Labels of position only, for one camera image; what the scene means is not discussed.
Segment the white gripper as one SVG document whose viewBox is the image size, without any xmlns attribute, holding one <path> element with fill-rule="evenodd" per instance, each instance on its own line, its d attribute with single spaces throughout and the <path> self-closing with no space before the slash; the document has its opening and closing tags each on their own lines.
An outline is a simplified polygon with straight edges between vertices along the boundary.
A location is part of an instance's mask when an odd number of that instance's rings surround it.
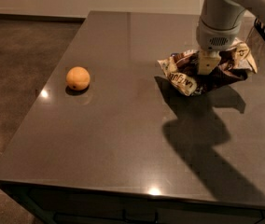
<svg viewBox="0 0 265 224">
<path fill-rule="evenodd" d="M 196 38 L 199 51 L 198 74 L 209 75 L 221 61 L 219 51 L 228 49 L 238 35 L 242 19 L 238 17 L 200 16 Z"/>
</svg>

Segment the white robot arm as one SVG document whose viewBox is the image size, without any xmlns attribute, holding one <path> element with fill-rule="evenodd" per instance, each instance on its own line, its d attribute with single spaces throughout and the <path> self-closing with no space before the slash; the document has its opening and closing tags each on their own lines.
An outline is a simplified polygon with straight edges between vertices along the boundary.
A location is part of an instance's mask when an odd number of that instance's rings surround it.
<svg viewBox="0 0 265 224">
<path fill-rule="evenodd" d="M 265 25 L 265 0 L 204 0 L 196 33 L 200 75 L 219 64 L 219 52 L 234 42 L 247 10 Z"/>
</svg>

